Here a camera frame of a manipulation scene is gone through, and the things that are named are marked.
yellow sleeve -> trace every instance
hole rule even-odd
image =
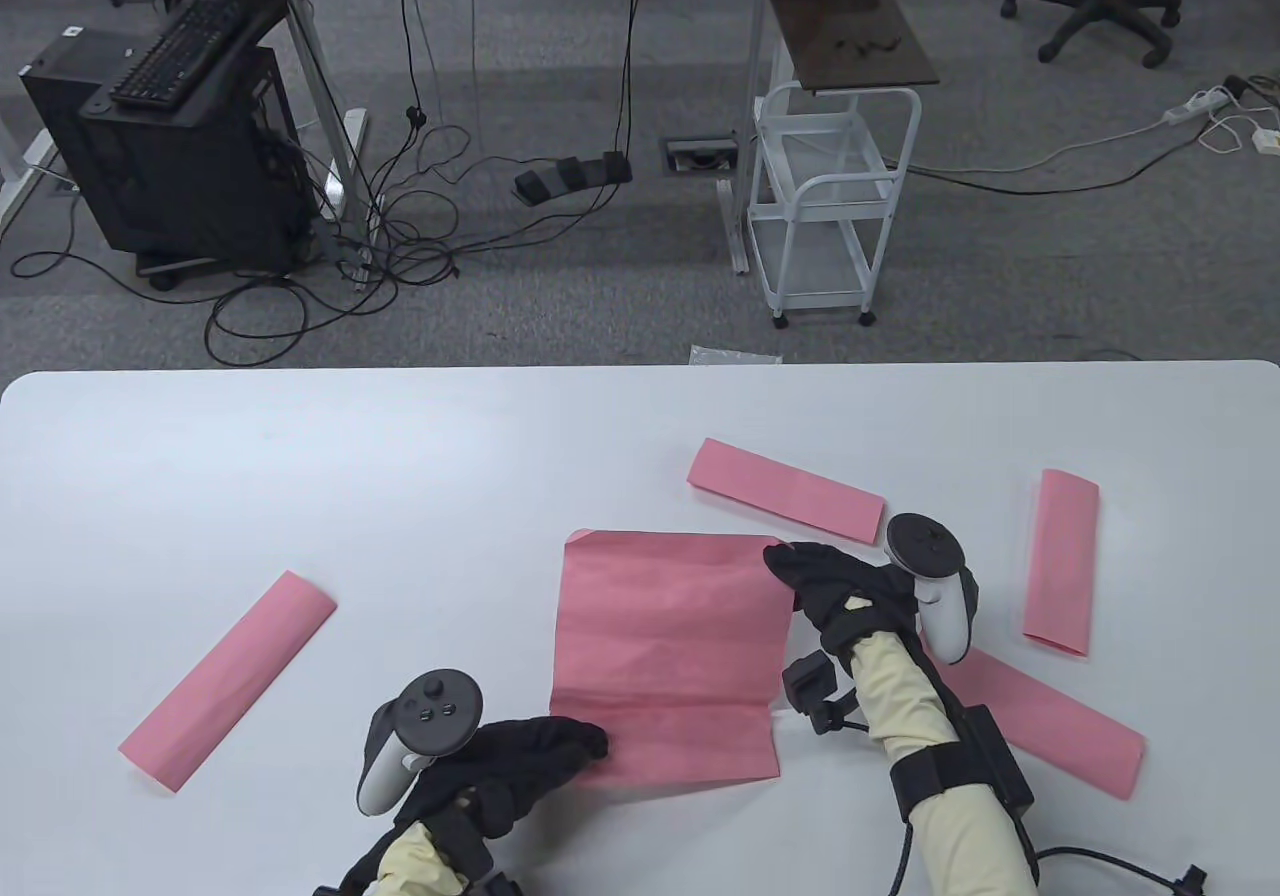
[[[851,598],[846,605],[869,603]],[[895,634],[856,644],[849,672],[870,737],[890,763],[957,740],[933,684]],[[1014,823],[989,786],[956,786],[920,803],[910,819],[934,896],[1036,896]]]
[[[421,823],[412,823],[378,864],[374,896],[460,896],[466,882],[449,869]]]

gray carpet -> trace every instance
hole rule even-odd
[[[343,100],[369,106],[364,159],[403,138],[411,101],[397,0],[315,0]],[[422,0],[445,119],[476,129],[468,0]],[[916,159],[1011,165],[1068,142],[1142,125],[1226,73],[1280,68],[1280,0],[1187,0],[1165,68],[1139,68],[1143,44],[1094,26],[1042,67],[1036,50],[1062,14],[1000,0],[901,0],[943,83],[924,91]],[[460,279],[403,293],[385,314],[308,335],[278,365],[433,366],[681,362],[691,343],[780,353],[788,362],[1142,357],[1280,360],[1280,160],[1248,147],[1171,156],[1124,187],[1012,198],[920,178],[908,182],[877,294],[881,321],[795,314],[777,332],[755,276],[728,268],[710,183],[660,174],[664,134],[723,132],[740,114],[750,0],[644,0],[635,42],[636,182],[594,219],[530,250],[467,257]],[[37,128],[17,69],[60,28],[147,28],[150,4],[0,0],[0,114],[27,141]],[[479,0],[476,42],[484,151],[596,156],[612,141],[625,0]],[[294,115],[311,108],[283,32]],[[419,83],[434,114],[425,51]],[[1084,151],[1007,184],[1043,188],[1119,177],[1187,129],[1160,129]],[[316,128],[308,145],[320,148]],[[472,159],[479,141],[472,143]],[[493,233],[527,214],[507,193],[516,168],[494,164],[451,191],[462,232]],[[430,183],[434,188],[447,188]],[[424,230],[438,204],[406,205]],[[60,248],[68,200],[42,186],[3,243]],[[128,274],[81,207],[76,252]],[[347,298],[333,270],[311,280]],[[174,298],[219,292],[193,280]],[[76,264],[29,282],[0,275],[0,387],[32,370],[193,367],[211,362],[201,307],[156,306]],[[256,293],[228,314],[255,332],[287,329],[296,308]],[[237,358],[260,347],[220,342]]]

power strip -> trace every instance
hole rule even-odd
[[[1215,109],[1221,109],[1229,105],[1231,96],[1224,90],[1211,90],[1208,92],[1201,92],[1192,96],[1187,102],[1180,106],[1174,106],[1172,109],[1166,109],[1165,119],[1170,125],[1179,125],[1190,119],[1197,119],[1198,116],[1206,116]]]

computer tower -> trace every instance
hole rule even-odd
[[[108,243],[140,275],[294,269],[319,210],[274,51],[232,47],[173,113],[118,106],[111,83],[146,42],[84,29],[23,74]]]

pink paper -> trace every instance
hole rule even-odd
[[[1129,799],[1147,751],[1142,733],[977,649],[942,681],[965,705],[984,703],[1005,739],[1117,799]]]
[[[689,481],[777,516],[872,545],[884,500],[854,486],[708,439]]]
[[[1089,654],[1097,543],[1097,485],[1044,470],[1023,618],[1028,639],[1074,655]]]
[[[792,594],[769,536],[585,532],[564,545],[552,712],[609,733],[577,781],[671,786],[778,776],[769,703]]]
[[[120,753],[174,792],[324,626],[338,604],[284,573],[120,744]]]

